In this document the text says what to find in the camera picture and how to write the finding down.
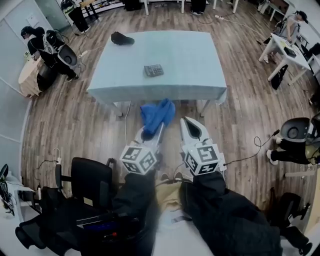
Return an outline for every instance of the blue cloth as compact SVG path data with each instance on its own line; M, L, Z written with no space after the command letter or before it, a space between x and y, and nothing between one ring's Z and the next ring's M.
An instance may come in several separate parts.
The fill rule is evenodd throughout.
M140 109L144 125L143 131L151 135L156 133L162 122L165 126L168 126L176 113L175 104L168 98L163 99L158 106L155 104L145 104L140 106Z

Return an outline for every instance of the wooden floor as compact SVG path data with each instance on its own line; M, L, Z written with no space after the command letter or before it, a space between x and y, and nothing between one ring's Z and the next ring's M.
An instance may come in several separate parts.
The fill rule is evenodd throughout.
M205 118L198 118L195 101L174 102L176 116L165 131L161 171L172 176L182 163L179 120L183 116L196 118L205 124L213 141L224 153L226 162L255 154L258 150L253 142L255 136L264 142L280 129L283 122L303 116L298 96L304 114L309 118L313 116L314 110L308 105L308 98L314 92L316 82L310 72L294 84L295 88L284 81L277 91L273 90L267 77L276 65L258 61L264 46L257 40L262 41L263 38L244 26L214 18L214 15L228 15L226 19L246 24L267 37L275 23L258 13L254 5L240 1L237 13L231 15L229 5L219 1L216 10L208 5L205 14L199 18L190 14L188 4L184 14L177 3L167 3L165 7L158 8L155 5L150 4L149 16L145 15L144 9L127 12L119 8L101 13L101 22L91 24L87 37L75 36L71 29L65 34L71 48L78 54L79 47L82 52L103 47L114 31L191 30L211 33L228 88L227 99L220 106L212 106ZM34 172L35 177L33 175L33 169L43 160L53 159L55 147L61 150L65 175L70 174L73 157L102 163L111 157L119 159L126 144L125 119L116 117L86 92L102 50L91 51L82 58L86 69L82 67L80 79L67 83L66 77L60 76L49 90L34 99L22 150L22 177L26 186L36 189L38 181L35 177L40 179L41 186L55 186L52 162L45 162ZM285 79L292 78L296 72L296 68L290 67ZM127 117L128 141L134 139L142 126L139 106L144 103L132 102ZM120 104L123 113L126 113L128 105L128 102ZM303 196L305 203L309 202L313 197L314 179L283 178L285 172L306 171L307 166L283 162L278 166L271 165L266 150L272 147L271 141L256 157L228 165L225 172L228 188L248 197L262 209L268 205L271 187L275 187L278 195L294 192ZM115 174L121 181L127 174L119 161ZM66 185L64 190L71 194L70 186Z

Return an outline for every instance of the backpack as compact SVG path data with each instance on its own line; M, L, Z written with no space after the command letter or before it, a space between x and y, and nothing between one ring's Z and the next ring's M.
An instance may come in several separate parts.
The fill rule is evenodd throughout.
M280 71L271 79L271 86L273 89L277 90L280 86L282 79L287 71L288 65L284 65Z

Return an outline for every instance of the light blue tablecloth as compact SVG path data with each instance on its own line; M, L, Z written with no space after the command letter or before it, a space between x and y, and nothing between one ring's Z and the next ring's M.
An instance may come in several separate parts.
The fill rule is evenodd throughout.
M126 34L133 45L109 38L88 92L103 103L134 100L216 100L227 87L211 34L148 31ZM164 75L148 77L144 66L160 64Z

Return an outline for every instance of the round table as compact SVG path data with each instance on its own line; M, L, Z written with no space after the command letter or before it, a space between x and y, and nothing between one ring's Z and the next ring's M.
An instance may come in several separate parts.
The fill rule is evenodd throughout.
M41 93L41 90L38 88L37 75L39 68L43 64L44 62L41 58L36 61L30 59L25 63L18 80L23 96L39 96L39 93Z

